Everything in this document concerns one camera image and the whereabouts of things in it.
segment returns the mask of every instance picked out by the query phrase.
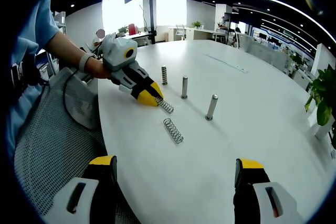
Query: window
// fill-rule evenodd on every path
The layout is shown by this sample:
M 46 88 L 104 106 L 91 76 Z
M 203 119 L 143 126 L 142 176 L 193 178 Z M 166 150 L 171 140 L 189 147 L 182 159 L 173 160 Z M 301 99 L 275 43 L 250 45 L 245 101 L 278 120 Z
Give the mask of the window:
M 156 0 L 156 24 L 187 24 L 187 0 Z
M 103 0 L 102 18 L 106 34 L 118 33 L 118 29 L 129 24 L 143 27 L 142 0 Z

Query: hand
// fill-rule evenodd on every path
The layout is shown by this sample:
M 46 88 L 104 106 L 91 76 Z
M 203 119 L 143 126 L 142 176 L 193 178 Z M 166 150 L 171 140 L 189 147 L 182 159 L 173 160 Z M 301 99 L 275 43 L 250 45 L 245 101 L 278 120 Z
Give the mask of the hand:
M 104 67 L 103 62 L 93 57 L 90 57 L 86 62 L 84 71 L 98 79 L 111 77 L 111 72 Z

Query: person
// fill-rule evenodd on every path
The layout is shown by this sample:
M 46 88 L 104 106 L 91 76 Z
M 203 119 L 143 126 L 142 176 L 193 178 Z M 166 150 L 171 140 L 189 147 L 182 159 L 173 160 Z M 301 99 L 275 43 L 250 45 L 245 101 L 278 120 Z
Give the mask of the person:
M 289 53 L 288 47 L 283 48 L 282 52 L 285 53 L 285 54 L 288 54 Z
M 101 61 L 90 57 L 91 55 L 79 49 L 64 34 L 59 32 L 50 11 L 50 0 L 40 0 L 31 9 L 29 18 L 17 36 L 9 59 L 9 73 L 6 75 L 9 76 L 10 81 L 8 83 L 13 82 L 13 78 L 10 78 L 11 75 L 13 76 L 13 67 L 23 67 L 25 62 L 33 62 L 35 67 L 35 55 L 42 48 L 67 64 L 83 69 L 84 72 L 95 78 L 110 77 L 110 72 L 104 68 Z M 9 84 L 8 86 L 16 91 L 15 85 L 10 86 Z M 42 90 L 42 85 L 35 83 L 25 85 L 25 89 L 23 88 L 18 95 L 13 92 L 13 96 L 17 99 L 11 101 L 8 105 L 5 118 L 5 143 L 8 157 L 11 160 L 13 160 L 15 140 L 19 129 L 25 123 L 28 113 L 41 95 Z
M 225 21 L 224 16 L 221 18 L 221 20 L 217 23 L 218 27 L 220 29 L 227 30 L 227 27 L 229 26 L 228 21 Z
M 105 31 L 103 29 L 99 29 L 96 31 L 96 36 L 92 40 L 92 46 L 91 46 L 92 51 L 96 50 L 100 46 L 104 37 L 105 37 Z

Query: black cable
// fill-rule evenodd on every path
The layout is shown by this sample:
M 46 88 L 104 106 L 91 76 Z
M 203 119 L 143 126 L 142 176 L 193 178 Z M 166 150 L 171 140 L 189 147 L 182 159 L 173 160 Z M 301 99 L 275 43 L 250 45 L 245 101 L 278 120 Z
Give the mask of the black cable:
M 68 85 L 68 82 L 70 81 L 70 79 L 78 72 L 78 69 L 73 72 L 68 78 L 67 80 L 64 82 L 64 86 L 63 86 L 63 106 L 64 106 L 64 109 L 65 109 L 65 112 L 68 114 L 68 116 L 76 123 L 78 124 L 79 126 L 83 127 L 84 129 L 88 130 L 88 131 L 93 131 L 95 129 L 90 129 L 88 127 L 86 127 L 85 125 L 81 124 L 80 122 L 76 121 L 76 119 L 74 119 L 72 117 L 72 115 L 70 114 L 70 112 L 68 111 L 67 109 L 67 105 L 65 103 L 65 92 L 66 92 L 66 89 L 67 89 L 67 85 Z

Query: green plant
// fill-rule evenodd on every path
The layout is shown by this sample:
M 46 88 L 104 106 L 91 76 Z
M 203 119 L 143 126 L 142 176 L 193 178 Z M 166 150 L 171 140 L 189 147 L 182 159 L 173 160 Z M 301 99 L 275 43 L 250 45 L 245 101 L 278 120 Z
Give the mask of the green plant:
M 321 126 L 326 125 L 331 115 L 336 117 L 336 70 L 326 69 L 325 71 L 318 70 L 319 77 L 313 81 L 311 94 L 304 105 L 308 111 L 312 99 L 315 100 L 317 108 L 317 123 Z M 336 148 L 336 123 L 332 125 L 334 137 L 331 143 Z
M 128 26 L 123 26 L 118 29 L 118 32 L 120 33 L 127 33 L 127 31 L 128 31 Z
M 299 55 L 291 55 L 290 58 L 299 66 L 303 65 L 303 61 Z
M 191 23 L 191 26 L 192 26 L 192 27 L 196 27 L 196 28 L 200 28 L 201 25 L 202 25 L 202 24 L 201 24 L 201 22 L 199 22 L 199 21 L 196 21 L 196 22 L 192 22 L 192 23 Z

